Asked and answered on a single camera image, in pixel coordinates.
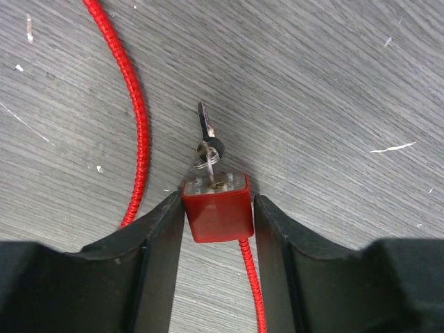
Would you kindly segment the red cable padlock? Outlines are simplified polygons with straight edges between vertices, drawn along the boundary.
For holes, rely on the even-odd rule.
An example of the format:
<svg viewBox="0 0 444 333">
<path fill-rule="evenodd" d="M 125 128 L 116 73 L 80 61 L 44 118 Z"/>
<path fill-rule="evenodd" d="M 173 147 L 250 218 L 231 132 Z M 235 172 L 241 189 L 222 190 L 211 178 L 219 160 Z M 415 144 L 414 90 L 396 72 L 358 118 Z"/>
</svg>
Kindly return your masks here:
<svg viewBox="0 0 444 333">
<path fill-rule="evenodd" d="M 133 193 L 121 227 L 130 225 L 137 215 L 148 179 L 150 135 L 148 113 L 135 70 L 104 9 L 97 0 L 83 2 L 103 34 L 123 79 L 133 105 L 137 126 L 137 166 Z M 245 173 L 215 174 L 221 185 L 210 188 L 207 175 L 185 183 L 181 199 L 196 243 L 218 243 L 237 240 L 244 259 L 247 276 L 255 303 L 258 332 L 266 332 L 266 316 L 262 292 L 249 238 L 254 234 L 253 211 L 250 202 L 250 181 Z"/>
</svg>

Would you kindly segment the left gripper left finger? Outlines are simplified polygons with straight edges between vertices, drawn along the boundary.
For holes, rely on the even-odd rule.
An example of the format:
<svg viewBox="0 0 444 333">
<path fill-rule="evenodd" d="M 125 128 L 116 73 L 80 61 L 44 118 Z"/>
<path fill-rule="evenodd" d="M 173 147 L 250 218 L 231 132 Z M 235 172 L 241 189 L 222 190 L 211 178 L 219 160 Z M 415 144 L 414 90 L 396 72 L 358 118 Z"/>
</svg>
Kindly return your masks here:
<svg viewBox="0 0 444 333">
<path fill-rule="evenodd" d="M 167 332 L 183 226 L 175 191 L 77 253 L 2 242 L 1 331 Z"/>
</svg>

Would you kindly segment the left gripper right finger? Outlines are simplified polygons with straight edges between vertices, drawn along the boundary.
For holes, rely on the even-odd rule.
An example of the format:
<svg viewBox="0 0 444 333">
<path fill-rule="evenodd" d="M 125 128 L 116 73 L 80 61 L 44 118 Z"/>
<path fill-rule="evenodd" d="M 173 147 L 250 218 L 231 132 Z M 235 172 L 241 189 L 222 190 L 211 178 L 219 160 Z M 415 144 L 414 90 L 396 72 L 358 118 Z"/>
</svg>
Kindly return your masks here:
<svg viewBox="0 0 444 333">
<path fill-rule="evenodd" d="M 383 238 L 352 250 L 254 200 L 269 332 L 442 332 L 443 241 Z"/>
</svg>

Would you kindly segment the silver keys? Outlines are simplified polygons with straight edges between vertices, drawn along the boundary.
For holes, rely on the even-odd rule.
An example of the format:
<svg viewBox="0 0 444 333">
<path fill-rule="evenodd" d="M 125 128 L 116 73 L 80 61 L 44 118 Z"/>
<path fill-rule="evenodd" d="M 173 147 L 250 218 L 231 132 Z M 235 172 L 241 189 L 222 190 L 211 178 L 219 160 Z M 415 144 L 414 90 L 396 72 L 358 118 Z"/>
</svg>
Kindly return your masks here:
<svg viewBox="0 0 444 333">
<path fill-rule="evenodd" d="M 208 123 L 208 113 L 203 101 L 198 102 L 197 114 L 202 139 L 196 148 L 198 160 L 194 166 L 198 170 L 206 169 L 210 177 L 210 188 L 217 189 L 221 185 L 215 180 L 213 166 L 223 159 L 225 146 L 220 139 L 216 138 L 214 128 Z"/>
</svg>

